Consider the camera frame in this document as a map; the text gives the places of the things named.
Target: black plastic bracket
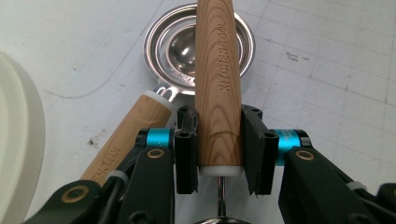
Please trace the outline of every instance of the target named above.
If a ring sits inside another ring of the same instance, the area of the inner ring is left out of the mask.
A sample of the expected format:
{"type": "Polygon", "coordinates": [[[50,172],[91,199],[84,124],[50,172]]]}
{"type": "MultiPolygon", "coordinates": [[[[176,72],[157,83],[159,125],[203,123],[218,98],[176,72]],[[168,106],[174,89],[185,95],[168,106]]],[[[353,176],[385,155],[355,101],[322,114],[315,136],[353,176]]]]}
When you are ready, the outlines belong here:
{"type": "Polygon", "coordinates": [[[242,139],[248,191],[271,194],[279,136],[262,122],[260,109],[242,105],[242,139]]]}
{"type": "Polygon", "coordinates": [[[378,223],[329,161],[312,147],[294,147],[285,154],[279,207],[288,224],[378,223]]]}
{"type": "Polygon", "coordinates": [[[174,223],[173,153],[166,147],[140,152],[120,208],[118,224],[174,223]]]}
{"type": "Polygon", "coordinates": [[[182,106],[177,111],[175,165],[177,193],[179,194],[191,194],[198,191],[197,124],[197,112],[193,105],[182,106]]]}

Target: metal rod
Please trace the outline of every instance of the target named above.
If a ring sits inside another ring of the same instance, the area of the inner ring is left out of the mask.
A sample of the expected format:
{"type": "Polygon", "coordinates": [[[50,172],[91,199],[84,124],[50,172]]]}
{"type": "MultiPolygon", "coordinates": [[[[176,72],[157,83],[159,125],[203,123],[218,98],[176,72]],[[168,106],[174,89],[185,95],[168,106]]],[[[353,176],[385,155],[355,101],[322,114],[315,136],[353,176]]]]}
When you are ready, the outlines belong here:
{"type": "Polygon", "coordinates": [[[227,217],[227,211],[225,206],[225,177],[218,176],[218,188],[219,188],[219,210],[218,217],[227,217]]]}

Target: metal measuring spoon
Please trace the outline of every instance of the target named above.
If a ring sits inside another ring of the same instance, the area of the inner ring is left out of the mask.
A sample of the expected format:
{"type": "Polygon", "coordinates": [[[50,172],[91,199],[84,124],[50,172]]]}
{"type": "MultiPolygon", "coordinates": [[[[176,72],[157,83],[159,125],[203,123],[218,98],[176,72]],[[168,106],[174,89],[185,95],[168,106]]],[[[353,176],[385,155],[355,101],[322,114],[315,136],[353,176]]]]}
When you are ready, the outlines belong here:
{"type": "MultiPolygon", "coordinates": [[[[191,46],[194,44],[194,39],[190,40],[189,44],[189,40],[182,39],[178,33],[184,29],[190,32],[189,28],[195,27],[196,8],[196,4],[176,7],[150,26],[144,44],[144,56],[148,70],[158,80],[158,84],[154,91],[146,91],[140,96],[81,179],[90,179],[103,185],[107,174],[115,170],[134,147],[134,140],[140,129],[164,127],[172,113],[171,102],[177,94],[195,94],[195,76],[192,69],[194,56],[191,46]],[[173,49],[171,43],[184,47],[173,49]],[[185,49],[190,50],[188,55],[176,58],[176,55],[183,54],[185,49]]],[[[248,72],[253,61],[255,41],[248,24],[237,14],[235,14],[235,24],[242,77],[248,72]]]]}

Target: wooden spoon handle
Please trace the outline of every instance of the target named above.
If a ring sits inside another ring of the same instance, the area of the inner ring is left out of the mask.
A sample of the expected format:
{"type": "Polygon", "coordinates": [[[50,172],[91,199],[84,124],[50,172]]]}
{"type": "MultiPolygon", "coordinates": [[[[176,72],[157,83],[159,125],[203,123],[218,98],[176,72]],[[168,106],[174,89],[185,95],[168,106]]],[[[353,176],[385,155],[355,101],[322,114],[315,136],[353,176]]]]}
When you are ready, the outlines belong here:
{"type": "Polygon", "coordinates": [[[110,136],[81,179],[89,179],[103,186],[106,176],[115,170],[128,152],[140,129],[164,127],[172,112],[172,105],[160,95],[146,91],[110,136]]]}
{"type": "Polygon", "coordinates": [[[240,71],[232,0],[198,0],[195,32],[200,173],[237,175],[242,169],[243,154],[240,71]]]}

